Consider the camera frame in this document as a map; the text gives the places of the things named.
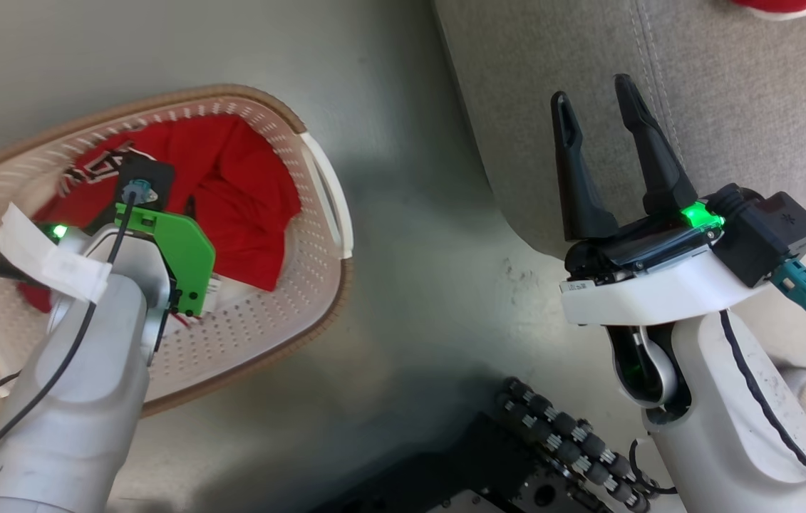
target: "laundry basket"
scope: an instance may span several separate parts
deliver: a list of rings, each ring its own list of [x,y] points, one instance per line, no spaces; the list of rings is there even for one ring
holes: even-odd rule
[[[343,190],[320,145],[285,104],[243,85],[211,85],[148,98],[80,120],[0,152],[0,225],[10,202],[32,215],[57,177],[106,137],[168,120],[234,114],[262,134],[298,189],[301,214],[286,230],[275,292],[248,288],[197,324],[162,340],[149,369],[145,415],[180,405],[293,353],[317,337],[344,305],[353,232]],[[0,279],[0,379],[24,366],[45,334],[47,315],[15,283]],[[6,389],[0,390],[6,395]]]

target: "gray floor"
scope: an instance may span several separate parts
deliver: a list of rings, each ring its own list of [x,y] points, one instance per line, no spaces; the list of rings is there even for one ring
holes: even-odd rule
[[[560,315],[562,263],[495,207],[428,0],[0,1],[0,146],[222,81],[285,100],[334,162],[353,296],[288,360],[143,420],[111,510],[305,510],[444,445],[507,374],[616,447],[643,435],[604,332]]]

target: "red clothing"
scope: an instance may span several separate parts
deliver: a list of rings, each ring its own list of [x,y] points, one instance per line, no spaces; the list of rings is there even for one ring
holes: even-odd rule
[[[806,0],[732,0],[739,6],[753,7],[768,13],[800,13],[806,9]]]
[[[165,210],[187,214],[193,197],[195,219],[216,248],[214,271],[263,290],[276,288],[285,229],[301,202],[282,160],[237,116],[156,123],[104,140],[64,172],[58,195],[33,220],[92,223],[113,201],[115,155],[127,150],[175,167]]]

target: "white tape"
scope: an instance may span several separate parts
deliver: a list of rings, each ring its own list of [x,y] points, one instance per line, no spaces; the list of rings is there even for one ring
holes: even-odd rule
[[[219,302],[219,289],[222,288],[222,280],[219,275],[213,274],[210,277],[210,285],[207,285],[207,295],[203,299],[203,313],[216,311]]]
[[[112,265],[70,253],[42,234],[14,204],[0,229],[0,253],[32,279],[75,299],[98,302]]]

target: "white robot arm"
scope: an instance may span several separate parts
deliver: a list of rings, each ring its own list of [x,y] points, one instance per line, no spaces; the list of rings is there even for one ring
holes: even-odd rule
[[[636,85],[615,78],[647,186],[647,217],[619,227],[552,98],[564,231],[565,316],[607,329],[614,367],[689,513],[806,512],[806,415],[728,312],[774,283],[806,309],[806,212],[737,185],[699,199]]]
[[[145,201],[149,182],[134,182]],[[156,181],[159,191],[162,182]],[[143,409],[148,366],[169,309],[181,296],[173,289],[178,282],[157,245],[161,243],[135,225],[145,231],[168,230],[166,237],[175,242],[183,239],[172,234],[201,239],[192,244],[201,248],[201,269],[194,269],[195,276],[182,276],[188,281],[198,277],[191,285],[204,289],[190,296],[202,301],[214,259],[208,240],[188,218],[133,208],[136,197],[130,195],[126,208],[119,204],[122,227],[109,224],[92,237],[69,228],[58,243],[61,250],[112,267],[97,303],[54,295],[48,333],[6,399],[0,419],[1,512],[104,510]]]

